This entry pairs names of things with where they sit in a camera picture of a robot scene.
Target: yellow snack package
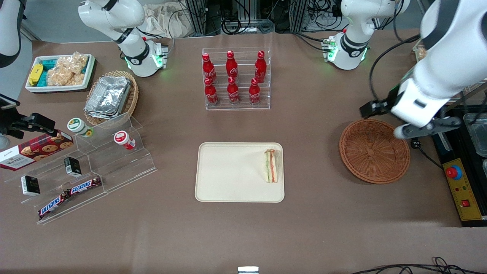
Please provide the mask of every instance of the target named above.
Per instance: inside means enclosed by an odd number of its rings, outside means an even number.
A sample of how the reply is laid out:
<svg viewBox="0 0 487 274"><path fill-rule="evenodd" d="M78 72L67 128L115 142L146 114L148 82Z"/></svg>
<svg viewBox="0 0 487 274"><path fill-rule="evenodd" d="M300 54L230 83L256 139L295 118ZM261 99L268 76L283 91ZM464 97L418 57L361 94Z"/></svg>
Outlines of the yellow snack package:
<svg viewBox="0 0 487 274"><path fill-rule="evenodd" d="M42 75L43 69L44 67L42 66L42 64L34 65L29 75L29 84L31 84L31 86L37 85L37 82L39 82L40 76Z"/></svg>

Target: red button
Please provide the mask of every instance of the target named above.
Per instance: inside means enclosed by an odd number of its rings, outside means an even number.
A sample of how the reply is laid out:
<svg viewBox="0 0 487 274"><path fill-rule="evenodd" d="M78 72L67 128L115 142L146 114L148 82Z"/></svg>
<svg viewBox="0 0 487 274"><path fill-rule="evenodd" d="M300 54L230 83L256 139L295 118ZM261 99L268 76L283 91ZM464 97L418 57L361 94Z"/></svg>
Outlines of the red button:
<svg viewBox="0 0 487 274"><path fill-rule="evenodd" d="M458 171L454 167L447 168L447 176L448 178L455 178L458 176Z"/></svg>
<svg viewBox="0 0 487 274"><path fill-rule="evenodd" d="M462 200L462 206L463 207L469 207L470 206L470 202L468 200Z"/></svg>

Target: small jar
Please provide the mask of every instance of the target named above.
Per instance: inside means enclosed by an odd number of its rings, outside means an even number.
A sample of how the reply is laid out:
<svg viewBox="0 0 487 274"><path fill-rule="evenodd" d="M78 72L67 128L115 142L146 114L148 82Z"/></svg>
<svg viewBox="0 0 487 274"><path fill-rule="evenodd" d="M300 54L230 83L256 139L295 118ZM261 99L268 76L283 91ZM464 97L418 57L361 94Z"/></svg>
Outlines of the small jar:
<svg viewBox="0 0 487 274"><path fill-rule="evenodd" d="M124 146L126 149L130 150L135 147L135 140L129 136L129 134L123 130L115 133L113 136L115 143Z"/></svg>
<svg viewBox="0 0 487 274"><path fill-rule="evenodd" d="M93 128L87 126L80 118L73 118L69 120L68 129L84 138L93 136Z"/></svg>

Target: white tray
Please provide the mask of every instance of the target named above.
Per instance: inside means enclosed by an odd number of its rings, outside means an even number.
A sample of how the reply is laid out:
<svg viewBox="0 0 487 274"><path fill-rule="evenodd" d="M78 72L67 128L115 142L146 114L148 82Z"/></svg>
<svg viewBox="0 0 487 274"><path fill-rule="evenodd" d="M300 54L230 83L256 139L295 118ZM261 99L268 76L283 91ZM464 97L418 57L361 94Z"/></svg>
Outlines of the white tray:
<svg viewBox="0 0 487 274"><path fill-rule="evenodd" d="M265 181L267 149L278 150L277 183ZM203 143L194 196L200 202L279 203L284 199L284 161L278 143Z"/></svg>
<svg viewBox="0 0 487 274"><path fill-rule="evenodd" d="M83 79L83 83L81 85L74 85L74 86L52 86L52 87L33 87L29 83L29 78L27 78L27 81L25 83L25 89L32 92L32 93L62 93L62 92L73 92L77 90L83 90L88 87L88 84L90 83L91 75L93 73L93 67L94 67L94 62L95 58L91 54L85 54L88 55L88 63L86 66L86 71L85 71L85 78ZM69 55L52 55L52 56L38 56L36 59L34 59L34 63L32 64L31 69L29 70L29 74L34 68L36 64L42 63L43 60L51 60L51 59L58 59L59 57L63 56L71 56Z"/></svg>

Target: small black box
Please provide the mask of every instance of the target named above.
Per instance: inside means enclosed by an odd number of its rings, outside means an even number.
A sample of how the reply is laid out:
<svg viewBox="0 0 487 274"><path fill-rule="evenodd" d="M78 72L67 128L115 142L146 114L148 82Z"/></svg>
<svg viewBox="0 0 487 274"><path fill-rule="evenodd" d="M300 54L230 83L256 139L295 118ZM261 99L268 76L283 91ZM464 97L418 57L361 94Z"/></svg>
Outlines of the small black box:
<svg viewBox="0 0 487 274"><path fill-rule="evenodd" d="M81 176L81 168L79 166L79 161L75 158L67 157L64 159L64 167L66 167L66 174L73 177Z"/></svg>
<svg viewBox="0 0 487 274"><path fill-rule="evenodd" d="M24 195L37 196L40 194L39 182L37 178L24 176L20 178L22 181L22 192Z"/></svg>

